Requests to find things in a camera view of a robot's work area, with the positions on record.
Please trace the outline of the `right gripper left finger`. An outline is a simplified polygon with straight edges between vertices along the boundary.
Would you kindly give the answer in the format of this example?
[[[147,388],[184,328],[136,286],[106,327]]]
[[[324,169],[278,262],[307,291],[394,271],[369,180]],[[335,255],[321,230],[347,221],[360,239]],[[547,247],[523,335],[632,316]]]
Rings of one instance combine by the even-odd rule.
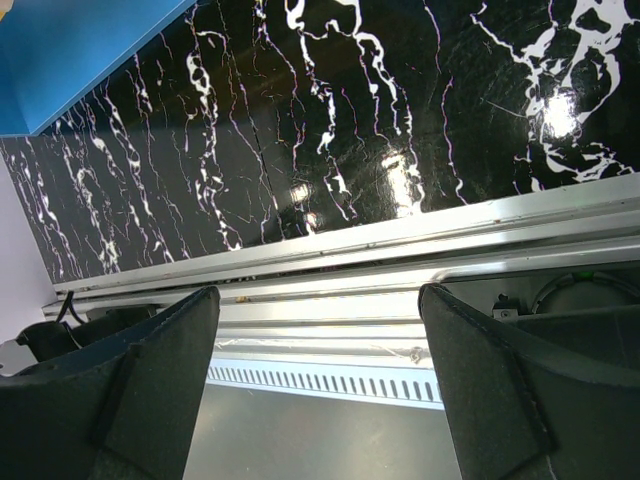
[[[200,289],[151,318],[37,362],[1,347],[5,479],[183,476],[220,312]]]

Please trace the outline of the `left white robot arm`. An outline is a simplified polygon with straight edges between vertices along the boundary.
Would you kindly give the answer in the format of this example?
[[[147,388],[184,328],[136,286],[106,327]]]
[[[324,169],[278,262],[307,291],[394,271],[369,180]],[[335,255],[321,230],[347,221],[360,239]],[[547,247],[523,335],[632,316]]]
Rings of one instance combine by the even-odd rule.
[[[17,344],[28,347],[37,362],[84,348],[157,313],[155,305],[120,307],[83,320],[75,310],[73,297],[73,292],[67,294],[54,321],[33,324],[17,336]]]

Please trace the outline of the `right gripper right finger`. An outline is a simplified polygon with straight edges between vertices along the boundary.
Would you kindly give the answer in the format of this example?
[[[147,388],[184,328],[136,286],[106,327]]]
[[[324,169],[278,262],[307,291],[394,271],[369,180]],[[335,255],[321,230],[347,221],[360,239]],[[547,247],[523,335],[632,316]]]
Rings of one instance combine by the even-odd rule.
[[[439,284],[419,312],[465,479],[635,479],[639,309],[490,317]]]

